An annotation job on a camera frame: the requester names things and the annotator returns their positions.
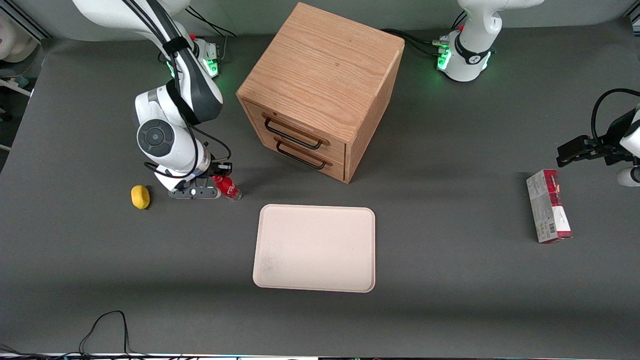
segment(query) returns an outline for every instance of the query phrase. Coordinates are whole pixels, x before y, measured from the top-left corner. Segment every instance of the green indicator light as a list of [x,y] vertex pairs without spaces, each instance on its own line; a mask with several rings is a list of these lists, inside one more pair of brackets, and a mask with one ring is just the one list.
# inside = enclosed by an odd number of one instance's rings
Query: green indicator light
[[491,51],[486,55],[486,60],[484,61],[484,65],[482,65],[482,69],[486,69],[486,66],[489,65],[489,58],[491,57]]
[[451,59],[451,50],[447,50],[444,54],[440,55],[440,57],[441,59],[438,60],[438,68],[444,70],[449,64],[449,59]]
[[218,62],[216,60],[202,59],[202,64],[207,69],[210,77],[213,78],[218,75]]
[[171,77],[175,79],[175,74],[173,73],[173,67],[171,66],[171,63],[166,62],[166,66],[169,68],[169,71],[171,71]]

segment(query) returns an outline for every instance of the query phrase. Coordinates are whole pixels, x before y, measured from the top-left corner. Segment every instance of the red bottle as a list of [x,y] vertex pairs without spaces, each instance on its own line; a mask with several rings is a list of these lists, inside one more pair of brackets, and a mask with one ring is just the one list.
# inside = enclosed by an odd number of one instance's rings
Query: red bottle
[[242,198],[242,192],[234,184],[233,180],[227,176],[213,175],[211,177],[213,182],[216,183],[216,187],[222,195],[224,195],[230,201],[238,201]]

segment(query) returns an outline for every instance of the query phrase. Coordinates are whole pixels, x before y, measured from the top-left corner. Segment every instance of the wall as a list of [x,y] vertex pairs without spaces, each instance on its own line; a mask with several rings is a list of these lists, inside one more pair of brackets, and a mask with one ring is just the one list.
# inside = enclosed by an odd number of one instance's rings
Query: wall
[[[71,0],[16,0],[55,37],[125,40],[136,35],[102,28],[85,19]],[[375,28],[448,28],[460,8],[455,0],[305,0],[306,3]],[[596,24],[622,15],[634,0],[546,0],[542,5],[502,13],[505,27]],[[297,0],[192,0],[211,22],[238,34],[276,33]],[[176,20],[196,35],[212,35],[186,12]]]

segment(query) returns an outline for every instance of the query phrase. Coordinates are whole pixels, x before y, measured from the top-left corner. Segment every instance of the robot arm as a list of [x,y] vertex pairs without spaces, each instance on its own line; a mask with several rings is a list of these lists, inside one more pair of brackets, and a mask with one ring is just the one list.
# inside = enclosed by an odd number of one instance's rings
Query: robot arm
[[140,126],[138,147],[157,167],[146,163],[170,193],[188,188],[198,178],[226,176],[230,163],[212,160],[211,153],[193,135],[193,127],[215,119],[222,94],[205,64],[198,60],[202,44],[194,42],[175,14],[190,0],[73,0],[92,22],[107,28],[127,29],[153,41],[175,69],[167,85],[136,97]]
[[633,166],[618,172],[618,182],[624,186],[640,186],[640,104],[614,120],[607,133],[598,136],[596,114],[605,97],[616,92],[640,96],[640,92],[629,89],[613,89],[604,93],[593,109],[591,135],[580,135],[557,148],[558,167],[565,167],[580,160],[604,158],[606,165],[631,162]]
[[530,8],[544,0],[458,0],[467,13],[463,31],[440,37],[447,44],[438,70],[455,81],[472,81],[486,68],[491,46],[502,30],[502,10]]

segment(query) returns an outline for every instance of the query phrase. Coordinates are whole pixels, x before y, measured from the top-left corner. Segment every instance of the red and white box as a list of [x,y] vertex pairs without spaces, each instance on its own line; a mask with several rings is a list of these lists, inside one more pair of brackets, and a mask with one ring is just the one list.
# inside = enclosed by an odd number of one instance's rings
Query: red and white box
[[571,238],[571,227],[560,201],[557,170],[542,170],[527,179],[538,242],[543,244]]

